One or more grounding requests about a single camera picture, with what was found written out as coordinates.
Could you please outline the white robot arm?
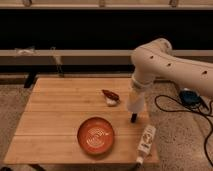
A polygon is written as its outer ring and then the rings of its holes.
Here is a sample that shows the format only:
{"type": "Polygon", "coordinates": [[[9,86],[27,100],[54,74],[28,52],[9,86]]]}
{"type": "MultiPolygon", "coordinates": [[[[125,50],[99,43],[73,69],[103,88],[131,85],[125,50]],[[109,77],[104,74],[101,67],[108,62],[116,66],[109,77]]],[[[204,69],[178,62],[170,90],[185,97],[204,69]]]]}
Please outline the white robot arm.
{"type": "Polygon", "coordinates": [[[171,51],[171,43],[164,38],[137,47],[131,55],[132,88],[144,92],[156,76],[163,76],[213,99],[213,64],[177,58],[171,51]]]}

